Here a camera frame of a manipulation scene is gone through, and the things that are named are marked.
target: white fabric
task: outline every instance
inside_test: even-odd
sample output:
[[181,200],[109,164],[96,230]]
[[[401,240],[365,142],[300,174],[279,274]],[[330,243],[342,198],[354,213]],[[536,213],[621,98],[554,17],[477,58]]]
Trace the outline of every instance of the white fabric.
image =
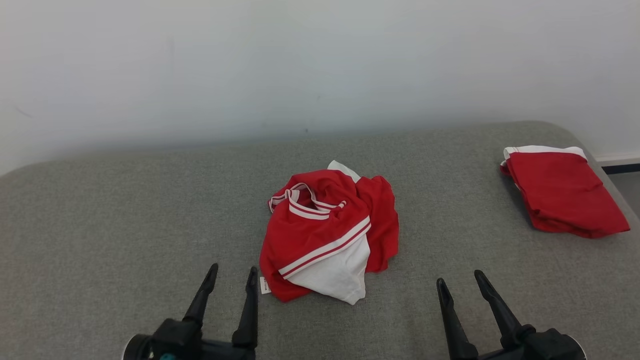
[[344,166],[343,164],[339,163],[338,161],[333,160],[329,166],[327,166],[328,170],[340,170],[343,174],[350,176],[353,179],[354,183],[357,183],[358,180],[360,180],[360,176],[353,170],[351,170],[350,168]]
[[341,238],[309,252],[302,258],[299,258],[291,264],[279,269],[278,272],[280,272],[280,275],[282,275],[284,279],[288,279],[296,272],[302,271],[314,263],[322,261],[330,256],[335,256],[344,251],[348,246],[351,246],[355,240],[366,234],[370,228],[371,221],[369,220],[369,217],[366,217]]
[[343,251],[305,267],[287,280],[354,305],[366,295],[364,271],[369,253],[367,235],[362,235]]
[[576,146],[560,149],[558,147],[527,145],[527,146],[518,146],[518,147],[505,147],[504,159],[507,160],[510,157],[509,155],[513,154],[514,152],[565,152],[568,154],[576,154],[576,155],[582,156],[584,159],[587,158],[584,155],[584,151],[582,151],[581,148]]

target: clothing tag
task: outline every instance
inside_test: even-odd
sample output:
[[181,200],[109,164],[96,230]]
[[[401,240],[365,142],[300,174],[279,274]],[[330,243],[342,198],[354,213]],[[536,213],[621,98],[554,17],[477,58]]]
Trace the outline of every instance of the clothing tag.
[[271,292],[271,289],[269,289],[269,284],[267,284],[267,281],[264,280],[263,276],[260,276],[260,292],[263,294],[268,294]]

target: red and white striped trim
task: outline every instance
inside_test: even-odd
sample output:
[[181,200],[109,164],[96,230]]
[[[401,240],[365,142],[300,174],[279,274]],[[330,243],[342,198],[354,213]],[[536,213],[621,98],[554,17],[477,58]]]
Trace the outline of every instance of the red and white striped trim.
[[[298,204],[300,190],[303,190],[305,188],[307,191],[309,191],[309,194],[311,194],[311,201],[316,205],[318,209],[312,209]],[[276,205],[283,202],[285,199],[289,199],[289,211],[291,211],[291,213],[314,220],[328,219],[331,209],[337,207],[343,208],[347,204],[346,201],[342,201],[338,205],[331,205],[327,204],[326,202],[318,201],[316,200],[316,194],[307,184],[298,183],[292,186],[291,189],[286,189],[284,191],[284,194],[272,197],[271,200],[269,200],[269,209],[271,210],[271,212],[273,212]]]
[[279,269],[278,272],[280,272],[280,275],[282,275],[284,279],[287,279],[304,268],[348,248],[356,239],[364,236],[370,228],[371,221],[369,220],[369,217],[366,217],[338,240],[332,241],[325,246],[309,252],[302,258],[299,258],[291,264]]
[[507,165],[507,160],[511,157],[511,154],[514,152],[563,152],[566,154],[576,154],[578,156],[582,156],[585,160],[587,156],[584,154],[581,148],[577,146],[571,146],[564,149],[559,147],[550,147],[550,146],[540,146],[540,145],[527,145],[527,146],[518,146],[518,147],[505,147],[504,148],[504,161],[500,164],[501,166]]

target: floor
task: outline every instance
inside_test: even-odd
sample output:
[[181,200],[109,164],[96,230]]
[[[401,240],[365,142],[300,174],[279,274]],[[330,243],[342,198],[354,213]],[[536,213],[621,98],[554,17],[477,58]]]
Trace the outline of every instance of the floor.
[[611,174],[609,178],[636,212],[636,215],[640,217],[640,172]]

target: gray padded surface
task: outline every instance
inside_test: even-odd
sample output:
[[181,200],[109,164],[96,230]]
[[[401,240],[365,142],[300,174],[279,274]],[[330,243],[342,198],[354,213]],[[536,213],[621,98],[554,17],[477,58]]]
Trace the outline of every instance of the gray padded surface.
[[542,122],[42,163],[0,178],[0,359],[116,359],[136,333],[180,317],[220,264],[206,338],[230,340],[269,220],[298,172],[339,160],[385,176],[399,254],[355,306],[260,296],[259,359],[447,359],[444,277],[471,342],[499,348],[473,271],[523,323],[555,327],[589,359],[640,354],[640,223],[601,240],[535,231],[498,164],[507,145],[581,146]]

